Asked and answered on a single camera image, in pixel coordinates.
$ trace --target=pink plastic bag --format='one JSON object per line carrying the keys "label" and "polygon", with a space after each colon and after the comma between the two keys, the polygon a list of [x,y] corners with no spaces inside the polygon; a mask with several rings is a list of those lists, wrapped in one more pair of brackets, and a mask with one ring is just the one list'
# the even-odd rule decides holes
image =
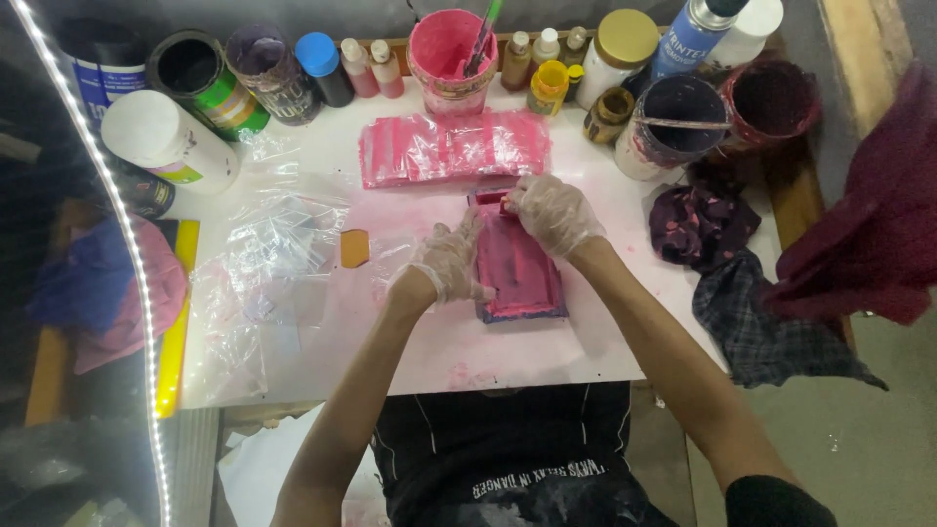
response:
{"label": "pink plastic bag", "polygon": [[526,110],[381,117],[358,141],[364,188],[550,170],[546,120]]}

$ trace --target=black t-shirt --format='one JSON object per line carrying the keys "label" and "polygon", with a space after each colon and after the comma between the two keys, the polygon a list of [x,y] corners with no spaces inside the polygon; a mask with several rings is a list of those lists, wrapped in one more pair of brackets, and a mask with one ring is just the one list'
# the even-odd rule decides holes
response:
{"label": "black t-shirt", "polygon": [[[628,383],[387,398],[372,447],[394,527],[677,527],[624,452]],[[771,476],[726,492],[729,527],[832,527],[809,494]]]}

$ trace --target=hand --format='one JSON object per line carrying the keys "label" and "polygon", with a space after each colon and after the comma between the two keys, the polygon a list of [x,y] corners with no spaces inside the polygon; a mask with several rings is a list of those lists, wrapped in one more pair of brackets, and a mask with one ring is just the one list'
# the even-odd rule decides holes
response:
{"label": "hand", "polygon": [[[472,277],[475,244],[482,227],[475,208],[466,211],[455,232],[442,223],[434,225],[433,234],[420,244],[410,263],[398,272],[399,277],[394,281],[391,293],[412,292],[421,288],[421,283],[425,290],[425,279],[429,279],[436,290],[432,300],[437,304],[468,298],[484,302],[492,300],[495,290],[483,287]],[[425,276],[414,273],[414,269]]]}
{"label": "hand", "polygon": [[525,175],[507,198],[504,208],[520,217],[524,230],[550,256],[567,258],[587,239],[605,236],[582,190],[554,175]]}

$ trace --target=person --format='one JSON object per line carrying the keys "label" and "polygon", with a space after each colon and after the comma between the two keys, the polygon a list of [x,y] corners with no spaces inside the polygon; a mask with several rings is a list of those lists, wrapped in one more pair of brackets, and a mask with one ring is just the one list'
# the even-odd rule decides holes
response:
{"label": "person", "polygon": [[[578,188],[526,176],[508,199],[525,230],[581,273],[611,312],[709,461],[730,527],[836,525],[800,488],[725,373],[629,272]],[[290,467],[275,527],[340,525],[369,443],[394,527],[676,525],[649,502],[624,459],[629,383],[387,397],[428,308],[496,294],[471,278],[481,228],[471,209],[454,231],[437,224],[399,273]]]}

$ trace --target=blue cloth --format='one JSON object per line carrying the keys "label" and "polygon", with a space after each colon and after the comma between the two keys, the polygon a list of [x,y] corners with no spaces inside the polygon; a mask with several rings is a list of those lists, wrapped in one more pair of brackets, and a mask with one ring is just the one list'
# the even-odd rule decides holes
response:
{"label": "blue cloth", "polygon": [[120,225],[108,218],[73,241],[64,260],[39,269],[26,312],[44,324],[104,333],[117,318],[131,279],[133,264]]}

